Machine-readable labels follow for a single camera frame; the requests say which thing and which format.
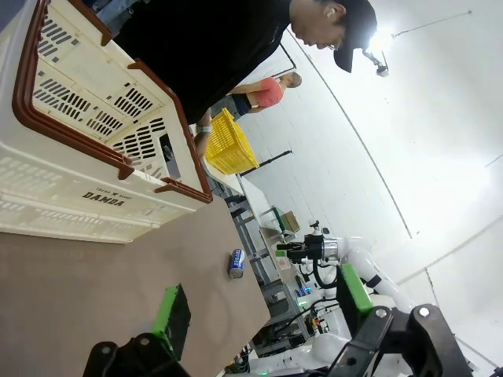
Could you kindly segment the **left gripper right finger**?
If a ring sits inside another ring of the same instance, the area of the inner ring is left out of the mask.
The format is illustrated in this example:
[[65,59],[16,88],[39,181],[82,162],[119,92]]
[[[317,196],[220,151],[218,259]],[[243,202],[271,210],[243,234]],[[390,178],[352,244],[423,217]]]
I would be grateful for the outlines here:
[[337,355],[328,376],[372,376],[388,354],[402,357],[413,376],[472,374],[437,306],[424,304],[409,313],[374,306],[350,264],[337,269],[336,300],[352,339]]

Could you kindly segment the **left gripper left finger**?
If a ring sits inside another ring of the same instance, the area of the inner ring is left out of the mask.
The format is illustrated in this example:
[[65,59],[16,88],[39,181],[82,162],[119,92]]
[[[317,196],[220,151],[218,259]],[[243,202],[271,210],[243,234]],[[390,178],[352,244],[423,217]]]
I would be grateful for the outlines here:
[[123,346],[99,342],[91,349],[83,377],[184,377],[182,353],[191,321],[182,285],[166,289],[150,332]]

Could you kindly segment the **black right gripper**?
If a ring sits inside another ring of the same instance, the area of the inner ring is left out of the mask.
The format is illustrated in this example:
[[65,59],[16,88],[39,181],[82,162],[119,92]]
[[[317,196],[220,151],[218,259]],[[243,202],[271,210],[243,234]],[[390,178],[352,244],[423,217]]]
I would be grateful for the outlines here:
[[276,248],[278,251],[288,251],[288,259],[294,264],[325,259],[325,238],[319,232],[305,235],[303,243],[278,243]]

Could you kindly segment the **person's left hand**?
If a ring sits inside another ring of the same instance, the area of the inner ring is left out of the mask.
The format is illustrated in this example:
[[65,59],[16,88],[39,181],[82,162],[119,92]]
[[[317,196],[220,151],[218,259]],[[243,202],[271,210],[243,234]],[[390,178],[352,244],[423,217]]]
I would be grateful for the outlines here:
[[207,144],[210,140],[210,133],[201,132],[194,137],[194,143],[198,156],[202,159],[207,151]]

